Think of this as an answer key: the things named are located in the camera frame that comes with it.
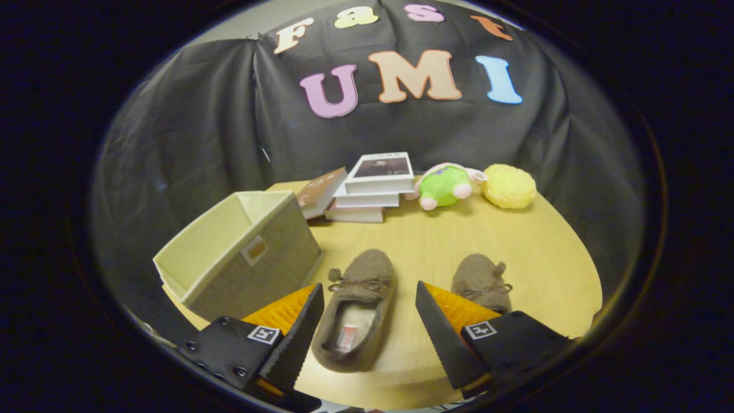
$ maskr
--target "wooden tabletop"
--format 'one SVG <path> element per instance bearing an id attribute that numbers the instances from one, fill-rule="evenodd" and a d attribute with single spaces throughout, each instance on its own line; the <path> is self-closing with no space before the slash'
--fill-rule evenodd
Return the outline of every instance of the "wooden tabletop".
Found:
<path id="1" fill-rule="evenodd" d="M 299 191 L 308 182 L 276 184 L 268 190 Z M 539 194 L 522 211 L 499 209 L 476 187 L 458 204 L 421 210 L 418 201 L 401 199 L 385 210 L 384 223 L 309 221 L 324 260 L 313 283 L 324 285 L 324 302 L 332 293 L 330 268 L 344 271 L 362 251 L 383 250 L 396 271 L 396 300 L 385 330 L 385 347 L 372 370 L 334 373 L 309 351 L 296 382 L 300 392 L 366 409 L 417 409 L 460 400 L 451 388 L 438 355 L 415 309 L 415 288 L 425 281 L 451 289 L 459 263 L 482 253 L 507 265 L 504 279 L 512 284 L 512 309 L 521 310 L 558 333 L 575 338 L 591 326 L 602 304 L 594 263 L 576 233 Z M 202 329 L 208 322 L 180 305 L 181 312 Z"/>

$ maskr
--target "book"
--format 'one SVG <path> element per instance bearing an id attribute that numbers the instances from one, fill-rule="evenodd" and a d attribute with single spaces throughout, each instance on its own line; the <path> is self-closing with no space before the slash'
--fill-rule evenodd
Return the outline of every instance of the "book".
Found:
<path id="1" fill-rule="evenodd" d="M 366 208 L 339 208 L 336 201 L 324 212 L 330 221 L 381 223 L 385 221 L 385 208 L 370 206 Z"/>
<path id="2" fill-rule="evenodd" d="M 334 204 L 338 208 L 399 207 L 399 193 L 346 193 L 344 184 L 334 193 Z"/>
<path id="3" fill-rule="evenodd" d="M 348 194 L 410 193 L 413 167 L 407 152 L 362 155 L 344 181 Z"/>
<path id="4" fill-rule="evenodd" d="M 342 167 L 309 182 L 296 194 L 303 217 L 307 220 L 320 217 L 334 199 L 334 193 L 346 179 L 346 168 Z"/>

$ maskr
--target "fuzzy brown slipper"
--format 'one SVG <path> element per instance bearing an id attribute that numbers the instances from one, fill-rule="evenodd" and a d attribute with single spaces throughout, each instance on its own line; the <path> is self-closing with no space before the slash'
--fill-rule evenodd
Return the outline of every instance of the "fuzzy brown slipper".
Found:
<path id="1" fill-rule="evenodd" d="M 321 316 L 311 349 L 329 370 L 348 373 L 365 370 L 377 357 L 385 317 L 395 291 L 395 270 L 385 253 L 363 252 L 344 276 L 331 270 L 334 292 Z"/>
<path id="2" fill-rule="evenodd" d="M 502 279 L 505 267 L 504 262 L 495 265 L 482 254 L 471 254 L 459 265 L 451 292 L 498 314 L 511 312 L 509 292 L 512 285 L 505 284 Z"/>

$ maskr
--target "beige fabric storage box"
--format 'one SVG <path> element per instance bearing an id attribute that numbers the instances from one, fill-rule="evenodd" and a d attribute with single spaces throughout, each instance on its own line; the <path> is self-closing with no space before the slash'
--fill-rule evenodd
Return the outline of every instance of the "beige fabric storage box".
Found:
<path id="1" fill-rule="evenodd" d="M 191 222 L 153 258 L 188 309 L 243 318 L 308 285 L 323 253 L 292 191 L 239 192 Z"/>

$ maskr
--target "pink letter u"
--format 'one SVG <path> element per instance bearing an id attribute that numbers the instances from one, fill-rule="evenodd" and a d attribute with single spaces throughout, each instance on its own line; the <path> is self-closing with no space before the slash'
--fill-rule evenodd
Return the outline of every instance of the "pink letter u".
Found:
<path id="1" fill-rule="evenodd" d="M 306 98 L 313 113 L 322 118 L 338 118 L 354 110 L 357 107 L 357 88 L 355 78 L 352 75 L 357 70 L 355 65 L 339 66 L 331 71 L 331 74 L 339 78 L 341 92 L 344 98 L 337 104 L 331 104 L 326 100 L 323 81 L 324 74 L 318 73 L 303 79 L 299 85 L 306 89 Z"/>

